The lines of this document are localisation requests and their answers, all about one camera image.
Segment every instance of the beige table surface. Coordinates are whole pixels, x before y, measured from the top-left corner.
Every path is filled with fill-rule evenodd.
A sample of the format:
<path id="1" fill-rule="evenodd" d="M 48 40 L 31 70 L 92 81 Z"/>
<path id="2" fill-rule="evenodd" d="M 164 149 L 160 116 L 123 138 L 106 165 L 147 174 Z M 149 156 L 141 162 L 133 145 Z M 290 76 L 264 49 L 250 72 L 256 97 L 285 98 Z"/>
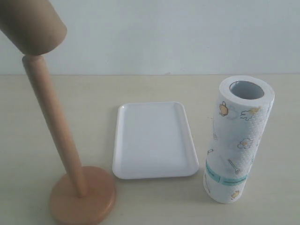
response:
<path id="1" fill-rule="evenodd" d="M 211 200 L 203 167 L 212 108 L 227 76 L 53 76 L 83 165 L 112 173 L 117 110 L 128 102 L 179 101 L 200 170 L 185 178 L 116 180 L 104 225 L 300 224 L 300 76 L 255 76 L 275 103 L 243 196 Z M 27 76 L 0 76 L 0 225 L 53 225 L 48 198 L 65 173 Z"/>

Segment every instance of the white plastic tray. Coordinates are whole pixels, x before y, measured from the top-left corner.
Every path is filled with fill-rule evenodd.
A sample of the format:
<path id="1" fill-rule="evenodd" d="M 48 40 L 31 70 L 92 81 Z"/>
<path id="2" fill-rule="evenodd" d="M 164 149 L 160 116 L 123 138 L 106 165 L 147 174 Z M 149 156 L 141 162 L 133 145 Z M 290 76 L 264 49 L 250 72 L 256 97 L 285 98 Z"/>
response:
<path id="1" fill-rule="evenodd" d="M 129 103 L 119 108 L 112 164 L 117 177 L 179 177 L 198 169 L 181 103 Z"/>

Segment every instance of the paper towel roll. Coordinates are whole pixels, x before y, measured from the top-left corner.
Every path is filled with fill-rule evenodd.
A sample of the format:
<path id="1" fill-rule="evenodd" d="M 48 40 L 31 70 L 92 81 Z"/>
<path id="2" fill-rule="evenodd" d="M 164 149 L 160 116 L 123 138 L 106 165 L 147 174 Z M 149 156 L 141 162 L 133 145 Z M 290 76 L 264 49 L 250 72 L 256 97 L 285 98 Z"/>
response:
<path id="1" fill-rule="evenodd" d="M 240 198 L 274 102 L 274 91 L 250 76 L 223 80 L 213 115 L 203 185 L 220 203 Z"/>

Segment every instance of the printed paper towel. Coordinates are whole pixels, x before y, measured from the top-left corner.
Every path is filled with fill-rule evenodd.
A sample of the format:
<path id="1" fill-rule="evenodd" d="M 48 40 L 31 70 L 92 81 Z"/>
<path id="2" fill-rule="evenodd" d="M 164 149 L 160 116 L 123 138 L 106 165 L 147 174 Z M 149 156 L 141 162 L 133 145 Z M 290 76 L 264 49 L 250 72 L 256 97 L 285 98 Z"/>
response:
<path id="1" fill-rule="evenodd" d="M 203 184 L 221 203 L 240 198 L 274 102 L 274 91 L 250 76 L 223 80 L 213 115 Z"/>

